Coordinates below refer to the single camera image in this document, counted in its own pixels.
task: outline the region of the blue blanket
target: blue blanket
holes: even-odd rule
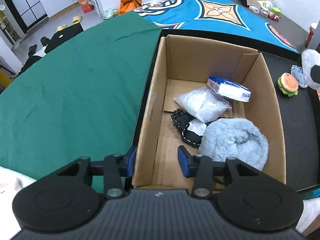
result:
[[[298,51],[271,24],[230,0],[167,0],[134,10],[164,29],[230,33]]]

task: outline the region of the plush burger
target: plush burger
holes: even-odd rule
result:
[[[293,95],[298,95],[298,82],[289,73],[283,73],[281,77],[278,78],[278,87],[285,95],[292,97]]]

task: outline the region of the gray fluffy plush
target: gray fluffy plush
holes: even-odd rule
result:
[[[236,157],[261,171],[268,158],[268,141],[255,125],[244,118],[221,118],[204,131],[199,153],[214,161]]]

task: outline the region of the orange bag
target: orange bag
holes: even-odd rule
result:
[[[130,12],[135,8],[140,7],[142,4],[141,0],[121,0],[120,1],[120,14],[125,14],[126,12]]]

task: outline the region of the green tablecloth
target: green tablecloth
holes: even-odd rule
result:
[[[160,32],[129,12],[19,76],[0,95],[0,166],[40,179],[81,156],[126,153]]]

